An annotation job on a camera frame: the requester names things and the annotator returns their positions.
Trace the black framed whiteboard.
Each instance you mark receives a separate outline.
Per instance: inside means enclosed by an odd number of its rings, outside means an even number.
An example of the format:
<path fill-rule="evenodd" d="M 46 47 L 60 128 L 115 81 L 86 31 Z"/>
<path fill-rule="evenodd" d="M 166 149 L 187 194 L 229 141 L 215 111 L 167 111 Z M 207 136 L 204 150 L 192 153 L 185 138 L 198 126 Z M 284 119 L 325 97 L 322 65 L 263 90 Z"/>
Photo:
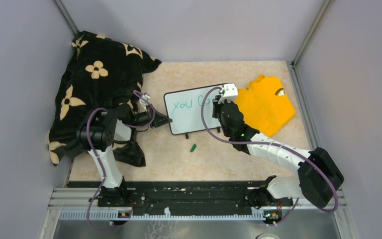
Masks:
<path fill-rule="evenodd" d="M 201 109 L 203 109 L 207 127 L 220 129 L 220 122 L 212 116 L 212 101 L 215 96 L 218 96 L 223 85 L 211 85 L 164 94 L 167 116 L 173 120 L 170 123 L 171 134 L 189 134 L 205 130 L 201 119 Z"/>

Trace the green marker cap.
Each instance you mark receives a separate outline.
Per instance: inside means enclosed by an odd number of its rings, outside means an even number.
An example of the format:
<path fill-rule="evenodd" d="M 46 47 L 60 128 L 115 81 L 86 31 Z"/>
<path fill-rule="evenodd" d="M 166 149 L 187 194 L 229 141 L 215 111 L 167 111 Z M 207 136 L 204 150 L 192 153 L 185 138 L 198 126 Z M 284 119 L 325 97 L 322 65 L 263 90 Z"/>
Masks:
<path fill-rule="evenodd" d="M 190 152 L 194 152 L 195 149 L 196 149 L 196 144 L 193 144 L 192 147 L 191 147 L 191 149 L 190 149 Z"/>

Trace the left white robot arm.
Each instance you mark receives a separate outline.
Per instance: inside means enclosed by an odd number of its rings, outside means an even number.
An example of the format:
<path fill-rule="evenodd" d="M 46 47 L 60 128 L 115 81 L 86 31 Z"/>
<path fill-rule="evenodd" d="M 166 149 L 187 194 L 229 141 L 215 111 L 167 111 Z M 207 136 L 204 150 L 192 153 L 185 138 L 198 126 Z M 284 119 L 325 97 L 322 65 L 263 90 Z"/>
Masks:
<path fill-rule="evenodd" d="M 133 129 L 147 126 L 157 128 L 172 121 L 151 106 L 138 114 L 134 114 L 128 104 L 121 104 L 115 109 L 88 111 L 77 130 L 76 138 L 92 156 L 101 176 L 101 185 L 92 197 L 98 200 L 98 206 L 123 206 L 130 198 L 125 179 L 116 167 L 113 153 L 115 140 L 131 142 Z"/>

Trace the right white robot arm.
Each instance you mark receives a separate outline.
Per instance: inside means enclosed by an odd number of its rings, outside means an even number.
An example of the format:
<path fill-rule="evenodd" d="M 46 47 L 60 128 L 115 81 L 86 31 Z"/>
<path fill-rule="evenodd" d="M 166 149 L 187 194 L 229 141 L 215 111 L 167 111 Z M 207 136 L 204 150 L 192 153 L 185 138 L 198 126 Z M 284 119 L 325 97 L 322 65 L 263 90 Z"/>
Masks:
<path fill-rule="evenodd" d="M 219 120 L 223 134 L 228 138 L 226 143 L 236 150 L 265 158 L 295 174 L 270 179 L 267 187 L 260 191 L 264 204 L 273 205 L 281 198 L 303 197 L 322 211 L 326 211 L 330 201 L 334 202 L 333 211 L 338 208 L 337 191 L 344 176 L 326 149 L 300 149 L 266 136 L 247 125 L 237 105 L 221 96 L 213 99 L 212 116 Z"/>

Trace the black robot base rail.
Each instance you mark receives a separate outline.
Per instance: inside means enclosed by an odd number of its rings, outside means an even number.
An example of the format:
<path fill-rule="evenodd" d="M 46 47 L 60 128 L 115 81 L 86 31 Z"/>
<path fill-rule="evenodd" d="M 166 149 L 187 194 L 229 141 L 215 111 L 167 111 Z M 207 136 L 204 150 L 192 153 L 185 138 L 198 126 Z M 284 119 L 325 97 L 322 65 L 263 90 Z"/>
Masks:
<path fill-rule="evenodd" d="M 274 199 L 266 181 L 133 181 L 123 200 L 98 182 L 70 182 L 53 191 L 49 206 L 62 219 L 91 221 L 261 221 L 279 222 L 290 198 Z"/>

